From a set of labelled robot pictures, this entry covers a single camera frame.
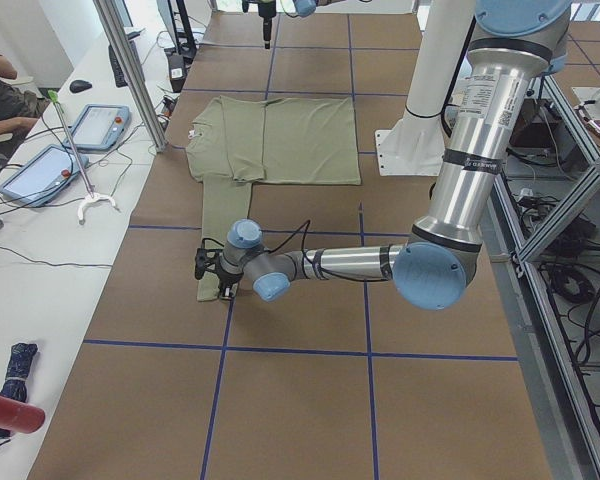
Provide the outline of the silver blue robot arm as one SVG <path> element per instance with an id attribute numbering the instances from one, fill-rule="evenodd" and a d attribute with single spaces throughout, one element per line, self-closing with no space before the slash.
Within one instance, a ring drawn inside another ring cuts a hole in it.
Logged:
<path id="1" fill-rule="evenodd" d="M 403 173 L 424 165 L 437 173 L 407 242 L 277 254 L 242 218 L 213 260 L 216 296 L 248 280 L 272 301 L 296 280 L 339 279 L 390 281 L 422 309 L 456 303 L 476 273 L 478 225 L 526 90 L 564 64 L 569 12 L 566 1 L 433 2 L 403 118 L 377 146 Z"/>
<path id="2" fill-rule="evenodd" d="M 277 15 L 277 6 L 274 0 L 244 1 L 243 10 L 248 11 L 249 4 L 257 6 L 258 15 L 262 19 L 263 43 L 265 49 L 271 48 L 273 19 Z M 295 12 L 300 17 L 307 17 L 315 12 L 318 7 L 328 6 L 332 1 L 328 0 L 293 0 Z"/>

